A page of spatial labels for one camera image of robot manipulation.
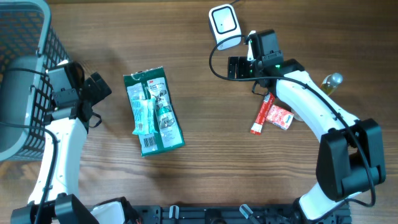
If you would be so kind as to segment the green 3M product package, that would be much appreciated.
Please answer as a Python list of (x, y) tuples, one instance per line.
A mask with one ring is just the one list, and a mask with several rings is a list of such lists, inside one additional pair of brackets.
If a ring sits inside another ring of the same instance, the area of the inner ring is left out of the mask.
[(141, 156), (160, 154), (184, 146), (185, 141), (174, 111), (164, 68), (152, 68), (124, 75), (123, 78), (129, 102), (130, 98), (155, 99), (154, 120), (157, 132), (136, 135), (141, 145)]

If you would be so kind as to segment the red stick sachet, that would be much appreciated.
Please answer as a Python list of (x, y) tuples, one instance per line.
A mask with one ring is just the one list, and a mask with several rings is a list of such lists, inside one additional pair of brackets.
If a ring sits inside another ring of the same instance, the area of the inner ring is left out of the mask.
[(255, 135), (261, 135), (262, 127), (266, 120), (269, 110), (274, 104), (275, 96), (272, 93), (268, 93), (262, 102), (261, 108), (257, 114), (256, 120), (251, 127), (250, 133)]

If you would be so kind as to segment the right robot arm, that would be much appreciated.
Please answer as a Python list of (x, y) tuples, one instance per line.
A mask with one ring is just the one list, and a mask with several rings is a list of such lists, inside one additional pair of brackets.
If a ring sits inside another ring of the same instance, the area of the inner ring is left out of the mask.
[(337, 105), (314, 84), (295, 59), (284, 60), (273, 30), (236, 35), (249, 46), (245, 57), (230, 57), (226, 80), (254, 82), (267, 96), (289, 105), (317, 137), (320, 147), (317, 182), (292, 207), (292, 223), (316, 223), (335, 216), (338, 209), (363, 192), (376, 202), (375, 186), (386, 179), (381, 127), (373, 119), (360, 120)]

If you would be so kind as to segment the small yellow oil bottle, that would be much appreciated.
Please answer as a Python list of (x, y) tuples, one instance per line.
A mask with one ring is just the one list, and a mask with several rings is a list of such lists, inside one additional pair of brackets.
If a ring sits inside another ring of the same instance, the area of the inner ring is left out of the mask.
[(320, 85), (320, 89), (326, 94), (332, 94), (338, 86), (343, 82), (343, 76), (340, 73), (328, 75)]

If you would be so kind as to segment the teal wrapped packet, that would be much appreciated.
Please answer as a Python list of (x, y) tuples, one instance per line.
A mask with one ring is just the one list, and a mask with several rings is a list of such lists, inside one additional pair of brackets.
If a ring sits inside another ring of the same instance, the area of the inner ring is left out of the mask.
[(153, 134), (155, 130), (155, 99), (148, 100), (130, 98), (132, 113), (134, 117), (134, 135)]

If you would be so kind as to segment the grey plastic shopping basket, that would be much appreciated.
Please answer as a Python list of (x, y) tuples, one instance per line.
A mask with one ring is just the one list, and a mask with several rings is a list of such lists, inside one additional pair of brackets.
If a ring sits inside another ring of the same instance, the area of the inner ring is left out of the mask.
[(40, 160), (52, 86), (46, 70), (70, 57), (45, 1), (1, 1), (1, 160)]

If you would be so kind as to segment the orange small carton box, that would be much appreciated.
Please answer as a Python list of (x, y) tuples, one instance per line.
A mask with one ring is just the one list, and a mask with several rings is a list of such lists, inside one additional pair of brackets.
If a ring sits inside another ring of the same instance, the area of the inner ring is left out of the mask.
[(276, 105), (271, 106), (266, 117), (266, 121), (280, 127), (283, 130), (287, 130), (290, 127), (293, 119), (293, 113)]

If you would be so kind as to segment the white barcode scanner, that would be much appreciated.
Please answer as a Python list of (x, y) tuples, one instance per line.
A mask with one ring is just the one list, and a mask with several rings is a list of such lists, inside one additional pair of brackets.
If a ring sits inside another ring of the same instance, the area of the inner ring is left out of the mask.
[(229, 37), (238, 36), (220, 44), (217, 47), (218, 50), (226, 50), (241, 42), (241, 38), (239, 37), (242, 34), (241, 28), (234, 7), (231, 4), (223, 4), (210, 9), (208, 18), (209, 27), (216, 44)]

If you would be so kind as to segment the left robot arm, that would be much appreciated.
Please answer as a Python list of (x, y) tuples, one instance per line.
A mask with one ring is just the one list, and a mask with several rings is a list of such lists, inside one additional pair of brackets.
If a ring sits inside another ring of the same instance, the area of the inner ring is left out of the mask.
[(37, 183), (25, 207), (12, 211), (11, 223), (97, 223), (78, 199), (83, 145), (95, 116), (93, 106), (111, 94), (95, 72), (86, 78), (82, 66), (68, 62), (45, 74), (52, 86), (45, 112), (46, 142)]

